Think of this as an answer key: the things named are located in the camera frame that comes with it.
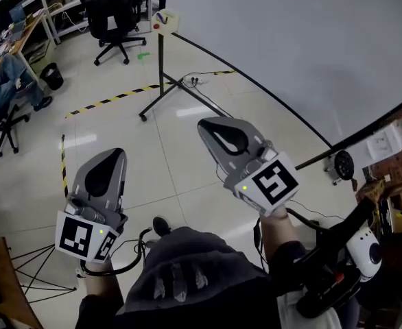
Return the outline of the yellow marker tray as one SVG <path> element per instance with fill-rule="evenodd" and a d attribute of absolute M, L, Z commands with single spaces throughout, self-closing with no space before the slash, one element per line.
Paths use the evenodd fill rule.
<path fill-rule="evenodd" d="M 173 33 L 176 33 L 179 28 L 179 23 L 180 23 L 180 15 L 175 13 L 174 11 L 170 9 L 162 9 L 159 10 L 158 12 L 161 13 L 163 20 L 165 20 L 165 17 L 168 17 L 167 24 L 162 24 L 158 18 L 156 13 L 152 17 L 152 30 L 158 34 L 161 34 L 163 36 L 170 35 Z M 160 25 L 159 29 L 154 29 L 153 25 L 158 23 Z"/>

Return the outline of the yellow black floor tape strip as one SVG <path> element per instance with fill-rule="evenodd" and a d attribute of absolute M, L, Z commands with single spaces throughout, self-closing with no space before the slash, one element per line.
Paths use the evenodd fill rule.
<path fill-rule="evenodd" d="M 67 197 L 68 195 L 68 183 L 67 183 L 67 170 L 66 170 L 66 163 L 65 163 L 65 147 L 64 147 L 64 140 L 65 140 L 65 134 L 61 136 L 61 144 L 60 144 L 60 150 L 61 150 L 61 164 L 62 164 L 62 183 L 63 183 L 63 191 L 64 191 L 64 196 Z"/>
<path fill-rule="evenodd" d="M 213 72 L 207 72 L 205 74 L 209 74 L 209 75 L 225 75 L 225 74 L 233 74 L 233 73 L 237 73 L 237 72 L 236 71 L 213 71 Z M 172 82 L 164 82 L 164 89 L 168 90 L 173 85 L 174 85 L 174 83 L 172 83 Z M 111 98 L 102 99 L 102 100 L 100 100 L 100 101 L 98 101 L 96 103 L 92 103 L 90 105 L 84 106 L 84 107 L 79 108 L 77 110 L 68 112 L 66 114 L 66 116 L 65 116 L 65 119 L 73 117 L 73 116 L 75 116 L 77 114 L 87 112 L 89 110 L 97 108 L 98 106 L 118 101 L 120 99 L 123 99 L 124 97 L 128 97 L 128 96 L 139 94 L 139 93 L 144 93 L 144 92 L 147 92 L 149 90 L 155 90 L 155 89 L 159 89 L 159 88 L 160 88 L 159 84 L 151 84 L 151 85 L 143 87 L 143 88 L 137 88 L 137 89 L 134 89 L 134 90 L 130 90 L 130 91 L 126 92 L 126 93 L 122 93 L 122 94 L 116 95 L 116 96 L 111 97 Z"/>

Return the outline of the person's black left shoe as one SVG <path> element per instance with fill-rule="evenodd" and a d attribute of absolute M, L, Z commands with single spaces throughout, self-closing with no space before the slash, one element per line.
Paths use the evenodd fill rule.
<path fill-rule="evenodd" d="M 162 217 L 153 218 L 152 227 L 153 227 L 154 232 L 159 237 L 164 237 L 164 236 L 170 234 L 172 231 L 168 222 Z"/>

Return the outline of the black mesh office chair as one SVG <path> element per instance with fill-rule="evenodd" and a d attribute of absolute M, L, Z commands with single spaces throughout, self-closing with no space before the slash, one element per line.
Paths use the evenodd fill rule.
<path fill-rule="evenodd" d="M 144 37 L 129 36 L 137 28 L 141 19 L 141 0 L 80 0 L 86 11 L 88 28 L 92 37 L 98 40 L 104 50 L 96 56 L 94 65 L 100 65 L 100 58 L 111 49 L 118 47 L 123 54 L 123 63 L 130 59 L 123 44 L 140 41 L 147 44 Z"/>

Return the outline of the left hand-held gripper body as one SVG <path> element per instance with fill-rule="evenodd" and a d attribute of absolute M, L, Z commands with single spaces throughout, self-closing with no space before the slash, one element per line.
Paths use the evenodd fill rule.
<path fill-rule="evenodd" d="M 55 247 L 58 251 L 91 263 L 109 257 L 123 232 L 128 216 L 123 211 L 100 211 L 72 195 L 56 220 Z"/>

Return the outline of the open laptop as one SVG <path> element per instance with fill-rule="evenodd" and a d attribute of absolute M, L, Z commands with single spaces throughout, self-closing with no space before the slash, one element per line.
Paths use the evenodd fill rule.
<path fill-rule="evenodd" d="M 16 42 L 22 38 L 26 26 L 26 15 L 21 4 L 13 7 L 9 11 L 9 14 L 13 24 L 11 29 L 10 42 Z"/>

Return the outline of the pale green storage box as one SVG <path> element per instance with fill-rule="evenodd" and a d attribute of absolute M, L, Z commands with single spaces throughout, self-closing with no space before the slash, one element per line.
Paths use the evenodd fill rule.
<path fill-rule="evenodd" d="M 55 44 L 45 40 L 39 44 L 33 44 L 23 51 L 23 55 L 35 74 L 40 75 L 42 70 L 54 59 Z"/>

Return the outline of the wooden desk with white legs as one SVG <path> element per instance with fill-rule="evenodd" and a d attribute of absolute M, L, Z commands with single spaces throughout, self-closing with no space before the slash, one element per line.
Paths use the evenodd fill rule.
<path fill-rule="evenodd" d="M 0 64 L 5 54 L 11 53 L 12 55 L 15 55 L 25 65 L 25 68 L 27 69 L 29 74 L 37 81 L 38 86 L 44 89 L 45 85 L 31 67 L 30 63 L 23 54 L 23 50 L 30 36 L 34 33 L 36 26 L 42 23 L 44 27 L 48 27 L 48 24 L 46 22 L 46 17 L 43 9 L 39 10 L 38 14 L 29 15 L 29 18 L 29 23 L 25 26 L 21 38 L 17 41 L 10 41 L 10 38 L 12 36 L 12 25 L 10 25 L 9 28 L 7 28 L 0 34 Z"/>

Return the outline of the white power strip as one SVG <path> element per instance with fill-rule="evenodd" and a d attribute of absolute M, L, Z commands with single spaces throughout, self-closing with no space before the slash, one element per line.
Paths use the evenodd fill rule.
<path fill-rule="evenodd" d="M 188 87 L 195 87 L 209 82 L 209 78 L 203 78 L 200 75 L 186 75 L 183 78 L 183 83 Z"/>

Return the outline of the person's dark clothed body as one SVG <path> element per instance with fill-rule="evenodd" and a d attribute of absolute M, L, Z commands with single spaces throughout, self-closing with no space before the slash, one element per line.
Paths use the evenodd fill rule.
<path fill-rule="evenodd" d="M 307 319 L 290 268 L 298 241 L 275 252 L 264 272 L 215 234 L 181 227 L 159 239 L 124 302 L 86 296 L 75 329 L 356 329 L 349 300 Z"/>

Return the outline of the white paper sheet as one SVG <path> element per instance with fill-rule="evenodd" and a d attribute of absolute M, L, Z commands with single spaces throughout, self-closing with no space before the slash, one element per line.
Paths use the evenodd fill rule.
<path fill-rule="evenodd" d="M 402 150 L 402 119 L 397 119 L 373 134 L 366 142 L 366 166 L 389 158 Z"/>

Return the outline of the white whiteboard on black stand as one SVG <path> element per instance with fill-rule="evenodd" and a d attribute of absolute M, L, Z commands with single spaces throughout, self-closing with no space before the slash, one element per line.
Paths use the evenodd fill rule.
<path fill-rule="evenodd" d="M 287 108 L 327 150 L 402 109 L 402 0 L 161 0 L 173 38 L 232 68 Z"/>

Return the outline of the grey black office chair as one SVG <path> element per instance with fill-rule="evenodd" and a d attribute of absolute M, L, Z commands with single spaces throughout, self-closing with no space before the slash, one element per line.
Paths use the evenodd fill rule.
<path fill-rule="evenodd" d="M 0 158 L 3 156 L 3 144 L 6 138 L 9 140 L 13 153 L 17 154 L 19 152 L 19 147 L 14 144 L 12 138 L 12 130 L 16 124 L 22 121 L 26 123 L 29 121 L 28 114 L 19 117 L 14 116 L 19 110 L 20 107 L 17 104 L 10 107 L 10 103 L 7 103 L 0 109 Z"/>

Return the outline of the black trash bin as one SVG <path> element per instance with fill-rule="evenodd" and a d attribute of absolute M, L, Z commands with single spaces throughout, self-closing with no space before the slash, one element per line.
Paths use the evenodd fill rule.
<path fill-rule="evenodd" d="M 55 62 L 48 64 L 41 71 L 40 78 L 51 90 L 58 90 L 64 84 L 64 78 Z"/>

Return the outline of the person's right forearm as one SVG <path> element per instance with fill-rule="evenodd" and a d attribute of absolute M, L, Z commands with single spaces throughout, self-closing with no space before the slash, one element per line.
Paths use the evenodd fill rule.
<path fill-rule="evenodd" d="M 298 241 L 298 234 L 293 226 L 285 206 L 280 206 L 269 216 L 260 215 L 261 235 L 265 258 L 272 260 L 276 251 L 283 244 Z"/>

